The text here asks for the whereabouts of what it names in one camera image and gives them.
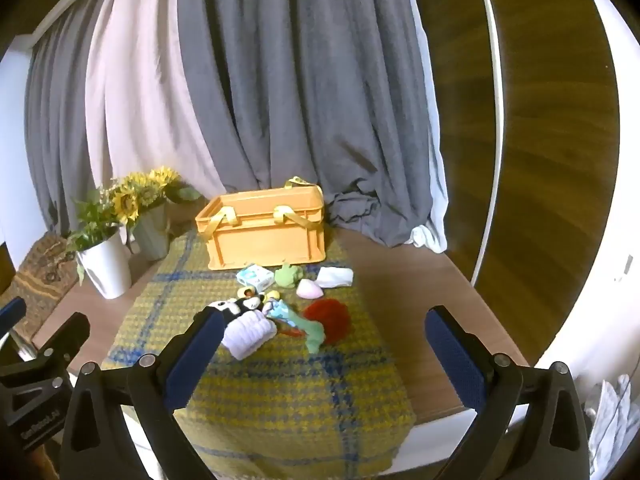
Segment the white ribbed sock roll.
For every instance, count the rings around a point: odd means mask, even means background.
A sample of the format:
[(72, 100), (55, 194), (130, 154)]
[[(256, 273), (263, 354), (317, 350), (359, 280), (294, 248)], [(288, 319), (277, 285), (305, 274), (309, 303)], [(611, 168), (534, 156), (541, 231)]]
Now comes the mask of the white ribbed sock roll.
[(262, 311), (247, 311), (227, 326), (221, 344), (237, 361), (242, 361), (277, 333), (276, 324), (266, 318)]

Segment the black white mouse plush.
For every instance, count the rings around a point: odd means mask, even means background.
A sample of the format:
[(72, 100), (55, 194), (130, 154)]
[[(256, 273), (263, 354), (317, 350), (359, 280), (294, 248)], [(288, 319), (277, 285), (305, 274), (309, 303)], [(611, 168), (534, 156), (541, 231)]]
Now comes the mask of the black white mouse plush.
[(240, 287), (236, 296), (226, 300), (215, 300), (209, 307), (220, 311), (227, 322), (233, 321), (248, 311), (260, 310), (264, 303), (265, 295), (257, 291), (255, 287)]

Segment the blue tissue packet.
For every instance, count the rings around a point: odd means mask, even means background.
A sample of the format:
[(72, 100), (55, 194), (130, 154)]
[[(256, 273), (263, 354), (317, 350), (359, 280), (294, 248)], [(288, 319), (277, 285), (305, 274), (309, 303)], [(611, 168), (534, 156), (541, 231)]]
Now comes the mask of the blue tissue packet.
[(258, 294), (265, 292), (274, 283), (274, 273), (255, 263), (239, 270), (235, 277), (242, 286), (253, 287)]

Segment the green frog sponge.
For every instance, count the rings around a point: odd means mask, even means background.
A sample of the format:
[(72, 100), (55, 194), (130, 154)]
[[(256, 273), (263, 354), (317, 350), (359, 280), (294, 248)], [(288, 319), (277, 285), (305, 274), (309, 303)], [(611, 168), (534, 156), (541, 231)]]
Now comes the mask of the green frog sponge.
[(292, 289), (304, 277), (304, 269), (301, 266), (285, 263), (274, 271), (274, 282), (278, 287)]

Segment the red fluffy pompom toy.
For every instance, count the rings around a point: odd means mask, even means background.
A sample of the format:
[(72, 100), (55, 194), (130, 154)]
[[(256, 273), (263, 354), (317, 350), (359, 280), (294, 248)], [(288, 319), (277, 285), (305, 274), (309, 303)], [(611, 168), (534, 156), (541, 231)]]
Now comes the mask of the red fluffy pompom toy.
[(321, 298), (303, 310), (309, 321), (319, 322), (324, 330), (324, 346), (337, 344), (346, 338), (352, 328), (348, 307), (332, 298)]

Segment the pink round pouf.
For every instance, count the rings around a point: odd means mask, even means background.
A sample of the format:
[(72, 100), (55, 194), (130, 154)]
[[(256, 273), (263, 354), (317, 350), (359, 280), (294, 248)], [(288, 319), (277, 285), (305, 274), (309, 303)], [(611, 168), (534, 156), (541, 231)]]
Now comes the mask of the pink round pouf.
[(302, 278), (297, 285), (296, 295), (306, 300), (315, 300), (321, 298), (324, 292), (315, 281)]

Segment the white cloth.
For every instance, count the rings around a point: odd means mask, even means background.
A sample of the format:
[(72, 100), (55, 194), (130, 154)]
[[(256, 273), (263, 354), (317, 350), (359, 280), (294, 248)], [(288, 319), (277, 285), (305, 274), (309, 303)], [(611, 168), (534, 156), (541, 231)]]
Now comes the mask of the white cloth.
[(322, 266), (319, 269), (316, 284), (322, 289), (350, 287), (354, 281), (354, 270), (344, 266)]

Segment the pastel patterned cloth pouch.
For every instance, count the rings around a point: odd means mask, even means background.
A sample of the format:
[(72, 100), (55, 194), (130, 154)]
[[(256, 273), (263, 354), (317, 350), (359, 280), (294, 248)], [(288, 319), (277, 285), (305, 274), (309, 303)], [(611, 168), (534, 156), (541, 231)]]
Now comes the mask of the pastel patterned cloth pouch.
[(276, 290), (265, 294), (262, 302), (262, 314), (268, 320), (277, 324), (278, 331), (282, 335), (290, 337), (303, 337), (305, 335), (291, 320), (291, 309), (282, 300), (280, 292)]

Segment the white plant pot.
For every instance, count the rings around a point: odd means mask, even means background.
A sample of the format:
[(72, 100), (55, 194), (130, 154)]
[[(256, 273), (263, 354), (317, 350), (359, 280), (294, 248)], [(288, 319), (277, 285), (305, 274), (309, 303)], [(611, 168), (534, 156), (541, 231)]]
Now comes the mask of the white plant pot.
[(132, 284), (129, 259), (119, 232), (78, 254), (85, 274), (104, 299), (122, 296)]

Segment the green potted plant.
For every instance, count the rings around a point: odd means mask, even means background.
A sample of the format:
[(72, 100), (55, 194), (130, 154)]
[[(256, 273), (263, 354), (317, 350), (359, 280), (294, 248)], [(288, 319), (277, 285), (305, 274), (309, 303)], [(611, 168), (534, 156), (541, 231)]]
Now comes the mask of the green potted plant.
[(86, 270), (80, 254), (109, 240), (119, 231), (120, 222), (113, 203), (113, 189), (100, 186), (84, 202), (77, 202), (78, 229), (67, 237), (67, 250), (77, 266), (78, 282), (84, 281)]

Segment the yellow blue plaid mat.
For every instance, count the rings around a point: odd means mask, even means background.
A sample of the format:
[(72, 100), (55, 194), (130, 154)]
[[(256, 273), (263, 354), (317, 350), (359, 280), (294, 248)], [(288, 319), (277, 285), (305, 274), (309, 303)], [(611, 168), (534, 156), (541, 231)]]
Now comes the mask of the yellow blue plaid mat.
[[(177, 237), (128, 311), (104, 366), (134, 364), (183, 333), (195, 313), (238, 289), (208, 266), (204, 240)], [(176, 421), (226, 479), (365, 479), (390, 468), (416, 421), (398, 370), (356, 288), (332, 290), (350, 329), (309, 353), (279, 335), (238, 361), (219, 349)]]

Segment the grey ribbed vase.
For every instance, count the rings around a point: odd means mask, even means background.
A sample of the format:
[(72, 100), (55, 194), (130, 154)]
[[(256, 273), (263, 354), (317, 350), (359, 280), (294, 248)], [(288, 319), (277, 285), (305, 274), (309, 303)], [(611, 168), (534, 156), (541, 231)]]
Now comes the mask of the grey ribbed vase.
[(167, 256), (169, 250), (169, 222), (166, 205), (160, 204), (145, 211), (132, 229), (142, 256), (157, 261)]

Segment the orange plastic basket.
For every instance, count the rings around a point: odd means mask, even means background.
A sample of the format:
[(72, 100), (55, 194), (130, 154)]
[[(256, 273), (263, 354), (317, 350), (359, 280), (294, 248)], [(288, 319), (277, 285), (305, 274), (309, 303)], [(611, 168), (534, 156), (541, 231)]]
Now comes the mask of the orange plastic basket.
[(198, 213), (195, 224), (212, 270), (326, 258), (323, 192), (299, 177), (282, 188), (219, 195)]

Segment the white sheer curtain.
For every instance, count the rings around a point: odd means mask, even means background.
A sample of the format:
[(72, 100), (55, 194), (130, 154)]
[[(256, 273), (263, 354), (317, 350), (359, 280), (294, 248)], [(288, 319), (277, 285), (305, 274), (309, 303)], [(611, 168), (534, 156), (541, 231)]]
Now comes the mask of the white sheer curtain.
[(177, 0), (104, 0), (90, 42), (85, 111), (97, 185), (167, 167), (207, 198), (224, 192), (186, 84)]

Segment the grey curtain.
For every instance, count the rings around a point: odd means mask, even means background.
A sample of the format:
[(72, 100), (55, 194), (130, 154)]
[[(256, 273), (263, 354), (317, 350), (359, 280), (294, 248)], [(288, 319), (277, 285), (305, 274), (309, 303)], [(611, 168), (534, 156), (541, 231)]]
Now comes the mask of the grey curtain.
[[(43, 221), (61, 233), (98, 186), (85, 88), (103, 3), (72, 0), (32, 49), (26, 152)], [(334, 226), (445, 250), (448, 193), (416, 0), (177, 0), (177, 13), (224, 193), (300, 177), (320, 185)]]

